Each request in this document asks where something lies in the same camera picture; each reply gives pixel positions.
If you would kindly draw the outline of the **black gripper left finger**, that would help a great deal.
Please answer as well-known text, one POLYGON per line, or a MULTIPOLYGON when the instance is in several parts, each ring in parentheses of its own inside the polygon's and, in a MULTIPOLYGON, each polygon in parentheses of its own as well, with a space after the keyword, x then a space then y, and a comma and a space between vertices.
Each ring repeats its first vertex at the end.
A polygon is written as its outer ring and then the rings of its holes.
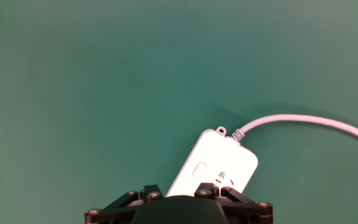
POLYGON ((163 199, 158 185, 146 185, 140 192, 129 191, 104 208, 92 208, 85 212, 86 224, 108 224, 126 222, 133 218, 141 205, 163 199))

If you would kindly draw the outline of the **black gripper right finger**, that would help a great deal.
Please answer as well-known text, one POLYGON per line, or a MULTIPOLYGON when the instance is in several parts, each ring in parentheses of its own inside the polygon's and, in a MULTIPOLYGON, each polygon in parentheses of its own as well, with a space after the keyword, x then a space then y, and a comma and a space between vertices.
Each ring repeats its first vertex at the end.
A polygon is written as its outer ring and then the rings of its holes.
POLYGON ((273 205, 270 202, 255 202, 232 187, 219 188, 212 183, 201 183, 194 197, 216 201, 229 223, 273 223, 273 205))

